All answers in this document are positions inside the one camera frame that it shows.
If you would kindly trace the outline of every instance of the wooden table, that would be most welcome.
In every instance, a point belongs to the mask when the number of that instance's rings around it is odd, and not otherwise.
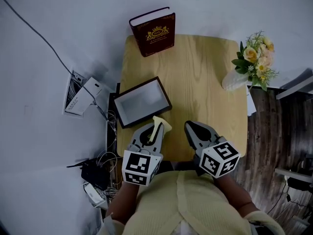
[[[231,63],[239,51],[235,41],[189,35],[176,35],[175,46],[142,57],[135,38],[125,44],[120,92],[159,76],[173,105],[160,115],[173,127],[163,139],[164,160],[188,161],[194,150],[189,146],[184,123],[199,121],[212,126],[219,135],[234,143],[244,156],[247,140],[246,88],[225,91],[222,79],[234,69]],[[117,153],[123,156],[139,124],[132,128],[117,127]]]

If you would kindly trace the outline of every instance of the sweater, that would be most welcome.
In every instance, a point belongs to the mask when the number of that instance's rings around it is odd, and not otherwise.
[[[242,218],[208,174],[169,171],[139,189],[135,213],[127,224],[113,220],[115,235],[170,235],[185,220],[199,235],[251,235],[249,221],[266,225],[277,235],[283,229],[266,213]],[[104,225],[99,235],[109,235]]]

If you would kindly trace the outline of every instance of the white cube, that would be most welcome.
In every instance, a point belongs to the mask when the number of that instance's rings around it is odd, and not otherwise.
[[[214,178],[219,178],[235,169],[240,153],[229,142],[203,149],[199,167]]]
[[[161,157],[124,151],[122,174],[125,182],[148,186],[156,175]]]

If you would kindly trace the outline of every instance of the book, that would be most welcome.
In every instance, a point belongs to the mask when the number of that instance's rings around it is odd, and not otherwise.
[[[174,46],[175,13],[170,7],[132,18],[129,24],[144,57]]]

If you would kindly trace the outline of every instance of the dark wood floor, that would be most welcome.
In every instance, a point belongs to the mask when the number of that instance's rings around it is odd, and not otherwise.
[[[257,112],[248,118],[247,153],[233,172],[255,205],[265,212],[277,202],[285,185],[284,177],[274,173],[274,169],[291,168],[297,165],[301,153],[313,153],[312,100],[306,101],[302,93],[276,100],[276,94],[275,91],[251,90]],[[301,205],[307,205],[311,198],[309,192],[292,188],[289,195]],[[301,217],[306,208],[300,209],[297,204],[287,202],[286,196],[286,193],[282,195],[270,216],[277,219],[287,235],[299,235],[305,226],[292,216]]]

